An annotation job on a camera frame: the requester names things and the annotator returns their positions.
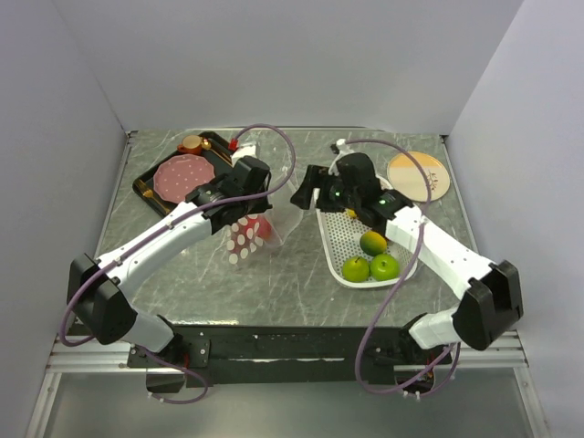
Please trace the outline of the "red apple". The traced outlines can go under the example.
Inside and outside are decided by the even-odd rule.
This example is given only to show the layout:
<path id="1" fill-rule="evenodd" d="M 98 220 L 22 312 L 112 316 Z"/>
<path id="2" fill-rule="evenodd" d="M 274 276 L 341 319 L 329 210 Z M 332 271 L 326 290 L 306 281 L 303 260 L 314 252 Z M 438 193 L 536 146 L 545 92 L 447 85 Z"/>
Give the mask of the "red apple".
<path id="1" fill-rule="evenodd" d="M 249 238 L 261 238 L 268 242 L 273 234 L 273 228 L 268 219 L 263 214 L 250 214 L 247 216 Z"/>

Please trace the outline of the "clear polka dot zip bag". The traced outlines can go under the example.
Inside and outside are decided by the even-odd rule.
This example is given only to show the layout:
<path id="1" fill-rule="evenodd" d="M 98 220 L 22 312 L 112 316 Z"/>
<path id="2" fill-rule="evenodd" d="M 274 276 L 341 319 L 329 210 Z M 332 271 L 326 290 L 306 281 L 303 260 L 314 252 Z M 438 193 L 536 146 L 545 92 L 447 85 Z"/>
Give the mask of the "clear polka dot zip bag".
<path id="1" fill-rule="evenodd" d="M 288 180 L 277 192 L 269 196 L 272 208 L 262 213 L 273 228 L 271 239 L 266 242 L 261 238 L 247 236 L 247 216 L 239 219 L 227 228 L 226 250 L 227 262 L 232 266 L 244 266 L 258 259 L 269 251 L 281 247 L 288 236 L 300 224 L 303 211 L 290 202 L 296 191 L 295 185 Z"/>

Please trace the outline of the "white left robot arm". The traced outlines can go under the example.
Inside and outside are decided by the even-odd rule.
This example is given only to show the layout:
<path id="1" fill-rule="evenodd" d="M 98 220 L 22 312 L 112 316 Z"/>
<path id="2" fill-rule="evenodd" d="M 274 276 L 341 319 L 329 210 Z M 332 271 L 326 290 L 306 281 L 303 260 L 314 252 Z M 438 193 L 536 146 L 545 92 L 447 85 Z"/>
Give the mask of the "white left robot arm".
<path id="1" fill-rule="evenodd" d="M 100 344 L 139 343 L 157 364 L 173 365 L 182 345 L 171 325 L 135 308 L 127 295 L 186 247 L 248 214 L 269 209 L 270 179 L 267 164 L 245 156 L 229 173 L 196 187 L 170 214 L 126 245 L 97 260 L 86 254 L 76 257 L 69 268 L 68 310 Z"/>

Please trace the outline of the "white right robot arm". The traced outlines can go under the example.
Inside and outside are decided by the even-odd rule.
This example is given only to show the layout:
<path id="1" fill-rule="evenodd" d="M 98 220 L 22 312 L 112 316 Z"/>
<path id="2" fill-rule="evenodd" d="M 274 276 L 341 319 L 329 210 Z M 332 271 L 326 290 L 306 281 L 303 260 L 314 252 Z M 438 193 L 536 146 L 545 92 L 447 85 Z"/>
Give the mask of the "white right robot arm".
<path id="1" fill-rule="evenodd" d="M 432 348 L 463 342 L 487 349 L 523 316 L 517 268 L 497 264 L 448 235 L 409 198 L 381 186 L 370 158 L 345 154 L 331 168 L 310 165 L 290 199 L 303 210 L 354 211 L 370 229 L 412 252 L 449 286 L 457 306 L 415 318 L 399 342 L 401 356 L 420 363 Z"/>

